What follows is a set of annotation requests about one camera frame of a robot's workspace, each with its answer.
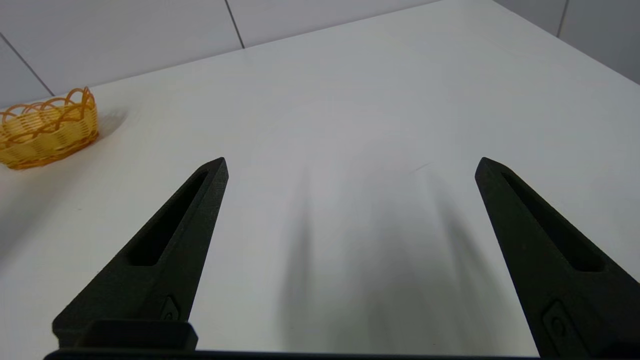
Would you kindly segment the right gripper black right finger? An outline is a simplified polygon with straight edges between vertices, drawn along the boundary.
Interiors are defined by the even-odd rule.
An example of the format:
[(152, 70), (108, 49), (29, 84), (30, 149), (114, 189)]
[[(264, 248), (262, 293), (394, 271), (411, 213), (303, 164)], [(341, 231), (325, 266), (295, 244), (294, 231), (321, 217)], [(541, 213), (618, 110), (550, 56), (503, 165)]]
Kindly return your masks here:
[(507, 166), (475, 182), (540, 357), (637, 360), (638, 281)]

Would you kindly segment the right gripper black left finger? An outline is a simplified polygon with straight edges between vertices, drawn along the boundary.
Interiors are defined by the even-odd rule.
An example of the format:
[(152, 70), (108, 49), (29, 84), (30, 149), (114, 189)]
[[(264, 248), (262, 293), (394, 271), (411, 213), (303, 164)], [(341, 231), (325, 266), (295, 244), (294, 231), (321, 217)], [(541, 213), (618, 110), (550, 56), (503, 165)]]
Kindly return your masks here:
[(186, 322), (229, 174), (201, 165), (52, 322), (61, 348), (97, 321)]

